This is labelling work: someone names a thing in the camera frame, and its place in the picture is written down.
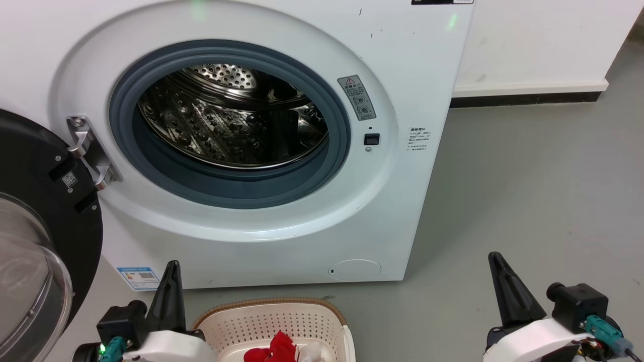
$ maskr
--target laundry basket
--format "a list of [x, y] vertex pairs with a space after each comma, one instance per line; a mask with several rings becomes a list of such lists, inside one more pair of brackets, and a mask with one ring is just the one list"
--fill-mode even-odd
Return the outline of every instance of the laundry basket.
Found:
[[278, 331], [298, 346], [320, 343], [325, 362], [355, 362], [346, 319], [331, 303], [314, 298], [271, 298], [220, 305], [201, 315], [194, 329], [218, 353], [218, 362], [242, 362], [251, 348], [267, 348]]

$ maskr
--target gray rubber gasket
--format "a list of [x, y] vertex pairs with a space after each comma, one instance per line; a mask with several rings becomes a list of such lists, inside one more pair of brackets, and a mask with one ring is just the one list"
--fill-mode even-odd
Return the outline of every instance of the gray rubber gasket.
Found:
[[[325, 117], [327, 143], [292, 165], [261, 171], [206, 166], [170, 150], [138, 116], [137, 100], [163, 76], [194, 64], [209, 63], [255, 68], [303, 91]], [[350, 143], [346, 110], [326, 81], [286, 55], [237, 41], [178, 43], [137, 61], [115, 87], [109, 104], [109, 123], [126, 158], [156, 185], [194, 202], [235, 209], [277, 206], [309, 195], [339, 171]]]

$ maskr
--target green led light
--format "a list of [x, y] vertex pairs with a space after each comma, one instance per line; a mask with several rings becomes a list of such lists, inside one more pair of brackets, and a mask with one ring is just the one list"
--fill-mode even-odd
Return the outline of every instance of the green led light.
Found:
[[191, 2], [193, 20], [197, 23], [202, 23], [207, 18], [204, 1], [205, 0], [192, 0]]
[[459, 17], [459, 16], [458, 16], [458, 15], [456, 15], [456, 13], [454, 13], [454, 14], [452, 14], [452, 15], [451, 15], [451, 17], [450, 17], [450, 22], [449, 22], [449, 24], [447, 25], [447, 29], [448, 29], [449, 31], [452, 31], [452, 29], [454, 29], [454, 26], [456, 26], [456, 19], [458, 19], [458, 17]]

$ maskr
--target baseboard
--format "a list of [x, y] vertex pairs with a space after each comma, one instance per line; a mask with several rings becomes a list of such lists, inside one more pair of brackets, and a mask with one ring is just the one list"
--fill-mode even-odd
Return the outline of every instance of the baseboard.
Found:
[[546, 94], [517, 94], [490, 95], [487, 97], [452, 98], [450, 108], [525, 106], [528, 104], [581, 103], [596, 102], [600, 91], [576, 93], [546, 93]]
[[452, 97], [488, 97], [492, 95], [525, 95], [546, 93], [585, 93], [605, 91], [606, 79], [596, 82], [554, 83], [554, 84], [500, 84], [498, 86], [458, 86]]
[[596, 102], [607, 88], [608, 82], [605, 79], [600, 82], [508, 85], [497, 88], [457, 86], [450, 108]]
[[631, 43], [644, 44], [644, 24], [635, 24], [626, 38]]

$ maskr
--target washing machine door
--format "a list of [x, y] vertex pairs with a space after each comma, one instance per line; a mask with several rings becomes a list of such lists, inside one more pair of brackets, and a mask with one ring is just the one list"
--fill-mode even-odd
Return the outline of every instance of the washing machine door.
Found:
[[99, 201], [65, 142], [1, 110], [0, 155], [0, 362], [42, 361], [94, 278]]

